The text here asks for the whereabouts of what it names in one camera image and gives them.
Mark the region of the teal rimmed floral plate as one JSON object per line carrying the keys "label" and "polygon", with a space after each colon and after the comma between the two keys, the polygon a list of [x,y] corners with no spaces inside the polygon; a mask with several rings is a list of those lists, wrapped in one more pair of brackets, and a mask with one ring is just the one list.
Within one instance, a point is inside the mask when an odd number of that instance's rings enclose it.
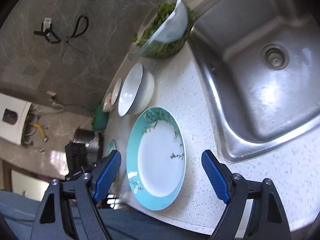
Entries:
{"label": "teal rimmed floral plate", "polygon": [[114,140],[110,141],[108,145],[107,165],[105,168],[105,174],[108,182],[113,184],[118,175],[118,171],[121,166],[121,153],[117,150]]}

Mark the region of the small floral white bowl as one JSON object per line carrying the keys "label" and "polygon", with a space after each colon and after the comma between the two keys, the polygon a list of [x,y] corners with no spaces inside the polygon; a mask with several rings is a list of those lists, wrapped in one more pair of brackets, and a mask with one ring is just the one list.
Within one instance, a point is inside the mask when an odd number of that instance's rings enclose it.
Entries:
{"label": "small floral white bowl", "polygon": [[122,78],[119,78],[116,81],[116,84],[114,85],[112,92],[108,93],[107,96],[105,96],[105,99],[103,102],[104,112],[111,112],[113,110],[120,93],[121,85],[122,85]]}

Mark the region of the white bowl dark rim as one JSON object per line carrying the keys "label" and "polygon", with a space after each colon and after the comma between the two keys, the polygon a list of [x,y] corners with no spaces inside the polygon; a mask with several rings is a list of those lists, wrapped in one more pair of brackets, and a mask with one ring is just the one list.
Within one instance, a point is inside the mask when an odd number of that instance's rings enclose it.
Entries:
{"label": "white bowl dark rim", "polygon": [[134,115],[142,113],[151,101],[155,79],[142,63],[135,64],[129,71],[120,92],[118,114]]}

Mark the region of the large white bowl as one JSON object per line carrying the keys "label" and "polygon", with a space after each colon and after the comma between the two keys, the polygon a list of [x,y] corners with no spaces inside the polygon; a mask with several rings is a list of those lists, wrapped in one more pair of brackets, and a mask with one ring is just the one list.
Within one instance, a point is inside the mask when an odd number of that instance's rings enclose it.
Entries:
{"label": "large white bowl", "polygon": [[[170,13],[169,17],[164,21],[164,23],[161,24],[156,32],[142,46],[142,48],[140,49],[141,52],[143,52],[153,40],[169,43],[172,41],[176,41],[183,36],[183,33],[188,24],[188,13],[186,5],[183,0],[176,0],[176,2],[167,3],[175,4],[174,11]],[[138,36],[142,35],[143,31],[140,31],[138,33]]]}

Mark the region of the black kitchen scissors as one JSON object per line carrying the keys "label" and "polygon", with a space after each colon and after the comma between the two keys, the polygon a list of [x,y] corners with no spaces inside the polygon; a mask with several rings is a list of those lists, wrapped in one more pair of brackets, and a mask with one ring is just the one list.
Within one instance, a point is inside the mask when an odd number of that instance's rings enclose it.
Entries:
{"label": "black kitchen scissors", "polygon": [[45,17],[41,23],[40,30],[33,31],[35,36],[43,37],[49,44],[61,45],[63,55],[68,48],[73,48],[77,52],[85,53],[82,36],[89,29],[89,18],[80,15],[70,26],[63,24],[53,24],[53,19]]}

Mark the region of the stainless steel rice cooker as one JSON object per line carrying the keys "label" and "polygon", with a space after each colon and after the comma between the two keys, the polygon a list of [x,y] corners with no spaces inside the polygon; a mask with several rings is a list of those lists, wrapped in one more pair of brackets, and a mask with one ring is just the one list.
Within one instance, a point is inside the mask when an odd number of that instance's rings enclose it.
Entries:
{"label": "stainless steel rice cooker", "polygon": [[97,161],[103,157],[103,136],[99,132],[89,131],[78,127],[74,133],[73,143],[84,144],[88,160]]}

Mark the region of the teal plastic colander basin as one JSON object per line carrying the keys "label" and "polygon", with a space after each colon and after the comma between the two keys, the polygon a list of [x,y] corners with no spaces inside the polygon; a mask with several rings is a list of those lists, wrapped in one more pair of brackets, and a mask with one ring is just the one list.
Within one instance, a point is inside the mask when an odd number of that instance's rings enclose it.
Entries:
{"label": "teal plastic colander basin", "polygon": [[103,111],[103,106],[99,105],[95,110],[95,114],[92,119],[92,129],[93,131],[104,131],[107,127],[109,119],[109,113]]}

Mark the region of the white water heater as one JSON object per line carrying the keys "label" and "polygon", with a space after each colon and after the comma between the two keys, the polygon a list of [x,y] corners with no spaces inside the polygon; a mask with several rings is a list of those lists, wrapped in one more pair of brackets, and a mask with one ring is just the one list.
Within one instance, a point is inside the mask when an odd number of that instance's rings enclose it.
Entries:
{"label": "white water heater", "polygon": [[21,145],[24,124],[31,102],[1,93],[0,96],[0,136],[16,145]]}

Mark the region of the glass bowl of greens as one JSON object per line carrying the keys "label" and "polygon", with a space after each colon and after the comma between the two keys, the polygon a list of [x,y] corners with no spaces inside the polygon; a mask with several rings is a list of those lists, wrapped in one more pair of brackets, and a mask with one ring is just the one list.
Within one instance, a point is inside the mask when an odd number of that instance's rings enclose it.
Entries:
{"label": "glass bowl of greens", "polygon": [[138,36],[138,34],[135,33],[135,35],[131,39],[133,45],[129,51],[129,57],[131,59],[137,57],[151,59],[166,59],[177,54],[182,49],[189,37],[190,31],[195,22],[195,13],[188,6],[186,6],[188,13],[188,24],[181,38],[169,43],[153,40],[143,52],[140,51],[142,46],[156,32],[156,30],[161,26],[161,24],[164,23],[164,21],[169,17],[170,13],[174,11],[174,7],[174,3],[160,4],[156,16],[153,18],[153,21],[149,23],[147,27],[144,29],[142,35]]}

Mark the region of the stainless steel sink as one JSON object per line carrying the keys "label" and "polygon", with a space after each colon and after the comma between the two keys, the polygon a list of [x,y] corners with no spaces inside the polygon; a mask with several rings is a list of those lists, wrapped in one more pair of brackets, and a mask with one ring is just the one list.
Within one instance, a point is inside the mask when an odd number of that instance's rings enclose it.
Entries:
{"label": "stainless steel sink", "polygon": [[189,44],[226,160],[319,127],[319,24],[302,0],[203,0],[195,11]]}

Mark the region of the wall power socket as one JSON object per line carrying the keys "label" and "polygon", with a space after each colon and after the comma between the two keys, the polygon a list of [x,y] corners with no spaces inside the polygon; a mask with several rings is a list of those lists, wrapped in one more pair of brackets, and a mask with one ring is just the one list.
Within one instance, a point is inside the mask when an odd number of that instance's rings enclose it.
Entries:
{"label": "wall power socket", "polygon": [[56,101],[56,93],[52,91],[47,91],[47,94],[50,96],[49,101]]}

